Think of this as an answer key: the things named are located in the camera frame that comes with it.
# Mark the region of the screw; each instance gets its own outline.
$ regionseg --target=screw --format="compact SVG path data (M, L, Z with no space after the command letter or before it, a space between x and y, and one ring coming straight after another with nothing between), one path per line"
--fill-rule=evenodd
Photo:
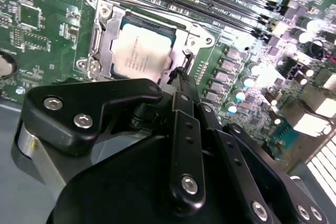
M207 105L204 105L204 109L206 112L209 112L209 113L211 112L211 108Z
M61 100L55 97L48 97L43 101L44 107L49 110L60 110L63 107Z
M189 194L196 194L198 191L198 185L196 181L189 176L184 176L182 178L182 187Z
M99 15L102 18L109 18L112 14L112 10L110 7L106 6L106 5L102 5L100 6L99 9Z
M308 212L302 206L298 205L298 210L299 210L299 213L301 214L301 216L305 220L309 220L310 219Z
M259 217L262 221L267 221L268 215L266 209L257 201L252 202L253 212Z
M233 128L233 130L234 130L235 132L237 132L238 134L241 133L240 129L239 129L237 126L233 125L232 128Z
M207 38L205 41L206 41L206 44L207 44L207 45L209 45L209 44L212 43L212 39L211 39L211 38Z
M26 89L24 87L17 87L15 90L15 93L17 94L25 94L26 93Z
M74 124L82 129L88 129L91 128L93 125L93 120L89 115L85 114L79 114L76 115L75 118L73 119Z
M322 216L321 214L314 208L314 207L310 207L310 210L313 212L313 215L318 219L318 220L322 220Z

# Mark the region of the capacitor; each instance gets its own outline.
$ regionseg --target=capacitor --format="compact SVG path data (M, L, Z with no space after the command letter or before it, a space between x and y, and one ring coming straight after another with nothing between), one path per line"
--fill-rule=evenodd
M312 77L314 75L314 70L306 65L302 65L300 71L307 77Z
M278 104L278 101L275 99L275 97L271 93L267 92L264 95L264 97L272 106L276 106Z
M300 29L295 29L292 32L292 37L302 44L305 44L305 43L312 40L312 34L306 32L306 31L302 31Z
M237 113L237 106L234 104L234 102L228 102L225 105L225 108L229 114L235 114Z
M245 88L253 88L255 81L250 76L242 76L240 79Z
M246 98L242 89L236 89L235 91L233 91L233 95L235 96L237 102L242 102Z
M300 24L300 27L306 29L308 32L316 33L320 30L321 22L311 18L305 18Z
M323 31L321 33L321 37L324 38L326 41L336 45L336 34L332 34L328 31Z
M273 110L270 110L268 112L268 115L272 119L272 121L274 122L275 125L278 125L278 124L281 123L280 117Z
M300 85L306 85L307 82L308 82L307 78L306 78L304 75L300 74L300 73L298 73L298 74L294 77L294 79L295 79Z
M17 72L17 63L15 59L0 51L0 79L6 79Z
M260 72L261 72L261 67L255 63L255 62L251 62L248 67L247 67L250 71L251 71L251 74L253 76L258 76L260 75Z

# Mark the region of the motherboard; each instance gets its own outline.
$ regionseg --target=motherboard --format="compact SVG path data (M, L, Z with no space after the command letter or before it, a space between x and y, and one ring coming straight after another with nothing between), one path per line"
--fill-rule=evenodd
M275 158L333 129L336 0L0 0L0 89L195 78Z

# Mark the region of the microchip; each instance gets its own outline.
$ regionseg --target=microchip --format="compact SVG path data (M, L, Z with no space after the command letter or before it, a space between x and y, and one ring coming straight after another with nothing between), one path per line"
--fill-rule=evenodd
M271 47L268 51L268 54L269 55L272 55L272 56L276 56L278 54L278 52L280 51L279 48L276 48L276 47Z
M300 5L299 8L296 11L296 15L298 16L303 16L304 14L306 14L308 11L308 8L306 8L305 6Z
M287 19L293 19L294 15L296 14L296 10L293 8L288 8L284 13L284 17Z
M241 65L239 63L235 63L235 69L240 69Z
M215 94L213 92L207 92L207 94L205 95L205 99L209 100L209 101L217 101L218 99L218 94Z
M220 67L228 72L231 72L235 68L235 64L233 62L224 60Z
M290 31L286 31L281 38L284 40L288 40L290 38Z
M214 78L218 81L222 81L222 82L225 82L227 81L229 75L227 73L223 73L223 72L220 72L218 71L215 75L214 75Z
M240 55L241 55L240 51L232 47L230 47L229 51L226 53L226 57L233 60L240 59Z
M261 129L260 132L261 132L262 134L268 134L269 131L270 131L270 129L263 127L263 128Z
M256 124L258 124L259 122L260 122L259 119L257 119L257 118L252 118L250 124L251 124L251 125L256 125Z
M277 79L275 80L274 84L280 86L281 84L283 84L283 80L280 79L280 78L277 78Z
M222 84L219 84L217 82L212 82L210 84L210 87L209 87L211 90L214 90L214 91L217 91L217 92L221 92L222 89L223 89L223 85Z
M270 39L268 40L267 44L270 45L270 46L273 46L273 47L276 47L279 43L280 39L275 37L275 36L272 36L270 37Z
M248 95L246 98L246 102L249 102L249 103L253 103L255 100L256 98L253 97L252 95Z

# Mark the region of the red wire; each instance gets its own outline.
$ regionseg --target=red wire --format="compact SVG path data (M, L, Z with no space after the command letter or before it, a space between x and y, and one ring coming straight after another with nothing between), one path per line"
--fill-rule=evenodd
M332 57L332 54L329 54L329 58L331 59L332 62L336 63L336 60Z

